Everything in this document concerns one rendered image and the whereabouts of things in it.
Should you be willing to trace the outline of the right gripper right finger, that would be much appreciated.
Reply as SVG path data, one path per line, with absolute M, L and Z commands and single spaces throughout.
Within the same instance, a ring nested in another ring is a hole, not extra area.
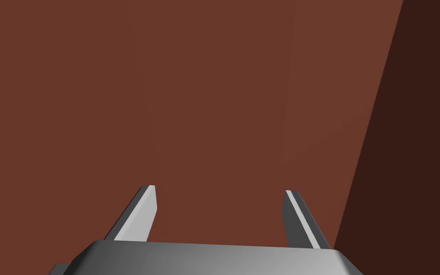
M 331 249 L 299 192 L 285 191 L 282 219 L 288 247 Z

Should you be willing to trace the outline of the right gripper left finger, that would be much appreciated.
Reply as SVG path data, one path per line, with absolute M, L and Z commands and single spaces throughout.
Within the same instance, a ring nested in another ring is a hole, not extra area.
M 141 186 L 104 239 L 145 242 L 156 212 L 155 185 Z

